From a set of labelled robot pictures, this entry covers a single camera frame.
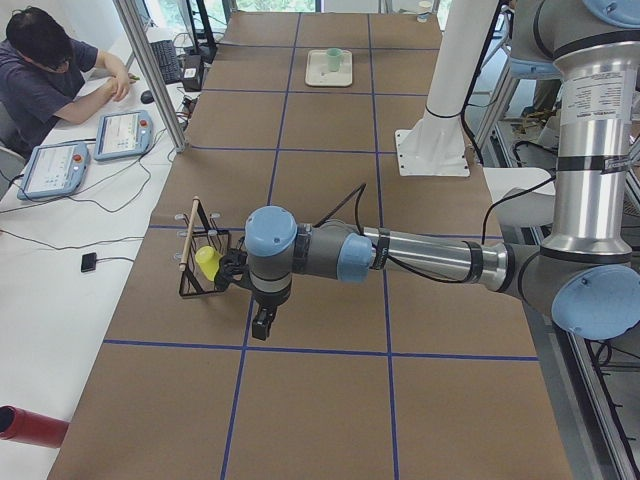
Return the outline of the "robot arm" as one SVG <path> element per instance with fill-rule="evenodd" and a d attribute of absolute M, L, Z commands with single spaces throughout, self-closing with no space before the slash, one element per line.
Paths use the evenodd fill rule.
<path fill-rule="evenodd" d="M 514 189 L 496 203 L 509 223 L 550 224 L 542 244 L 452 242 L 332 217 L 304 224 L 281 207 L 265 206 L 249 216 L 243 247 L 229 250 L 212 277 L 218 290 L 236 284 L 251 291 L 259 306 L 255 338 L 269 336 L 294 275 L 360 282 L 392 267 L 440 283 L 480 283 L 589 340 L 614 338 L 638 324 L 639 275 L 621 223 L 639 5 L 521 1 L 511 64 L 521 77 L 560 76 L 564 83 L 554 193 Z"/>

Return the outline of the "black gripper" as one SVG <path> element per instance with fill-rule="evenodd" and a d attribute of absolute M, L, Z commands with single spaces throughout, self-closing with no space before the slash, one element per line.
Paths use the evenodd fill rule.
<path fill-rule="evenodd" d="M 231 248 L 219 261 L 219 271 L 214 278 L 215 287 L 225 291 L 234 284 L 252 293 L 258 304 L 258 312 L 253 325 L 271 325 L 280 305 L 280 281 L 263 280 L 252 274 L 248 264 L 248 254 L 241 249 Z"/>

